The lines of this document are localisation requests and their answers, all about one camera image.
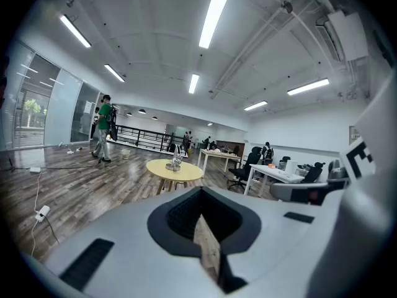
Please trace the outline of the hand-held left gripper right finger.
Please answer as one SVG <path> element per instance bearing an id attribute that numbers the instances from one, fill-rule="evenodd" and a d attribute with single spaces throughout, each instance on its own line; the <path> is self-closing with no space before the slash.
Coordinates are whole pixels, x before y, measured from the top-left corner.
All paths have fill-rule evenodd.
<path id="1" fill-rule="evenodd" d="M 321 206 L 201 189 L 223 234 L 218 284 L 201 298 L 309 298 L 315 268 L 331 237 L 339 191 Z"/>

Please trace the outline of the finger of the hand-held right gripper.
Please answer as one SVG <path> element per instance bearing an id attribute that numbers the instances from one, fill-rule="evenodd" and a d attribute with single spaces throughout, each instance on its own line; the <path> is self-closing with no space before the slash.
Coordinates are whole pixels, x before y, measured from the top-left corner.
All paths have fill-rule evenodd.
<path id="1" fill-rule="evenodd" d="M 270 194 L 277 200 L 310 205 L 321 205 L 327 193 L 327 183 L 274 183 L 270 187 Z"/>

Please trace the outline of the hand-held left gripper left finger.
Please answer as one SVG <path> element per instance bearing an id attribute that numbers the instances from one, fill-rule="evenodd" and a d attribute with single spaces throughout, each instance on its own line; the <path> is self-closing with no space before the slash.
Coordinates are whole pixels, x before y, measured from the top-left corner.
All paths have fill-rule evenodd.
<path id="1" fill-rule="evenodd" d="M 83 250 L 100 238 L 114 245 L 83 290 L 90 297 L 223 297 L 223 291 L 205 271 L 200 258 L 171 255 L 149 234 L 150 213 L 186 192 L 166 192 L 107 211 L 53 250 L 46 259 L 46 267 L 60 276 Z"/>

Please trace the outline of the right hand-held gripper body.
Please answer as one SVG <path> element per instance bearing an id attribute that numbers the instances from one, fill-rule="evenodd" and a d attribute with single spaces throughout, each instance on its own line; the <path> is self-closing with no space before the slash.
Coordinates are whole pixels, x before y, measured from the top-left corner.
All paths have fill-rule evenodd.
<path id="1" fill-rule="evenodd" d="M 306 298 L 397 298 L 397 73 L 357 128 L 375 172 L 344 192 Z"/>

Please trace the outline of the silver metal desk lamp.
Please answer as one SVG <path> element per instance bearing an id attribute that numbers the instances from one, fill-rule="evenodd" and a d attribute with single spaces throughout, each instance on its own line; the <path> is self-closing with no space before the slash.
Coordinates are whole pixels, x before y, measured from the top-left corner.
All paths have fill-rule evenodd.
<path id="1" fill-rule="evenodd" d="M 171 161 L 166 164 L 166 169 L 171 171 L 179 171 L 181 169 L 181 163 L 182 163 L 181 146 L 176 145 Z"/>

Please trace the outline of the white desk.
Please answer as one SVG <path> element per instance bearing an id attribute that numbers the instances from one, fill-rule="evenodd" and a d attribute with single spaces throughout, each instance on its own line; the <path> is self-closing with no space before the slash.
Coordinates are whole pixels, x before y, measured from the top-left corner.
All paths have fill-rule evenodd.
<path id="1" fill-rule="evenodd" d="M 246 187 L 244 190 L 244 195 L 248 195 L 248 191 L 251 187 L 252 179 L 254 176 L 254 173 L 257 171 L 259 173 L 262 173 L 264 175 L 264 178 L 261 183 L 261 188 L 259 190 L 259 197 L 262 196 L 262 193 L 264 192 L 265 185 L 267 184 L 268 178 L 273 178 L 276 179 L 282 183 L 287 183 L 287 184 L 293 184 L 293 183 L 300 183 L 303 180 L 302 176 L 296 175 L 296 174 L 288 174 L 283 170 L 279 169 L 273 169 L 270 168 L 266 165 L 254 165 L 254 164 L 249 164 L 251 169 L 249 172 L 248 180 L 246 183 Z"/>

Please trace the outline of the wooden table with white legs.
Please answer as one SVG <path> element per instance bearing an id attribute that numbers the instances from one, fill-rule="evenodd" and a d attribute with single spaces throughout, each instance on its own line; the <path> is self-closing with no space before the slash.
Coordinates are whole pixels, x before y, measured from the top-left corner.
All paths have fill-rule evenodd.
<path id="1" fill-rule="evenodd" d="M 225 160 L 225 165 L 223 168 L 224 173 L 228 169 L 229 161 L 235 161 L 237 167 L 239 167 L 241 165 L 241 157 L 239 157 L 239 156 L 235 156 L 231 153 L 230 154 L 222 153 L 222 152 L 214 153 L 210 150 L 200 149 L 199 154 L 198 154 L 197 166 L 202 169 L 203 176 L 205 176 L 205 171 L 206 171 L 207 162 L 208 162 L 209 157 L 220 158 L 220 159 Z"/>

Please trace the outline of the round yellow wooden table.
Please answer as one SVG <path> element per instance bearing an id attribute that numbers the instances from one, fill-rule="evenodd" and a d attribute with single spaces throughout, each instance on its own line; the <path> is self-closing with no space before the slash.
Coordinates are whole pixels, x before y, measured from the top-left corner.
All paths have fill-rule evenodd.
<path id="1" fill-rule="evenodd" d="M 156 159 L 147 162 L 146 169 L 160 179 L 156 195 L 160 195 L 163 188 L 166 192 L 172 190 L 173 184 L 176 182 L 191 182 L 199 180 L 203 177 L 203 171 L 198 166 L 190 163 L 182 162 L 179 171 L 171 171 L 166 169 L 169 159 Z"/>

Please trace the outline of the white power strip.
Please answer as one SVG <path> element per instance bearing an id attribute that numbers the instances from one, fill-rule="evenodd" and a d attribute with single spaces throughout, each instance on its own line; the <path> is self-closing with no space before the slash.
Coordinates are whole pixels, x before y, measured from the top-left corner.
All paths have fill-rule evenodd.
<path id="1" fill-rule="evenodd" d="M 42 222 L 48 215 L 50 211 L 49 206 L 44 205 L 37 213 L 35 216 L 35 219 L 37 222 Z"/>

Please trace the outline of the black metal railing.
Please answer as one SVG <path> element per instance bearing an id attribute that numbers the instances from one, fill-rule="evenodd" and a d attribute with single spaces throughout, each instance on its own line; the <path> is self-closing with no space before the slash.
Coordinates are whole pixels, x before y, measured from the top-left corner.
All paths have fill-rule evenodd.
<path id="1" fill-rule="evenodd" d="M 160 153 L 174 153 L 179 146 L 181 153 L 185 154 L 184 139 L 174 133 L 169 135 L 124 125 L 117 125 L 116 130 L 117 141 L 114 141 L 115 143 Z"/>

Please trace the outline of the white ceiling pipe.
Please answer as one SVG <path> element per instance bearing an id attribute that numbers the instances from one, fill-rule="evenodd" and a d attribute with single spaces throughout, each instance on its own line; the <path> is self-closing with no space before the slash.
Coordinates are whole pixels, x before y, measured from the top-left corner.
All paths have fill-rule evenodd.
<path id="1" fill-rule="evenodd" d="M 283 7 L 279 5 L 277 10 L 258 28 L 255 34 L 253 34 L 251 38 L 246 42 L 244 47 L 239 51 L 236 58 L 231 62 L 231 64 L 227 67 L 227 69 L 217 81 L 215 87 L 213 88 L 213 92 L 210 95 L 210 99 L 216 98 L 219 92 L 222 92 L 223 88 L 233 78 L 233 75 L 246 62 L 253 48 L 260 42 L 260 40 L 262 39 L 261 36 L 264 34 L 265 29 L 281 13 L 282 10 Z"/>

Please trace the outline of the white air conditioner unit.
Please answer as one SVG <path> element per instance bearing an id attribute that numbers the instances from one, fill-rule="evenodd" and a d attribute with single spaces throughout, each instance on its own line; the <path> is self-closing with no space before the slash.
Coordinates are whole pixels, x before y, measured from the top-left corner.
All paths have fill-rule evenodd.
<path id="1" fill-rule="evenodd" d="M 355 61 L 368 56 L 368 44 L 362 21 L 357 12 L 345 15 L 337 11 L 315 25 L 333 60 Z"/>

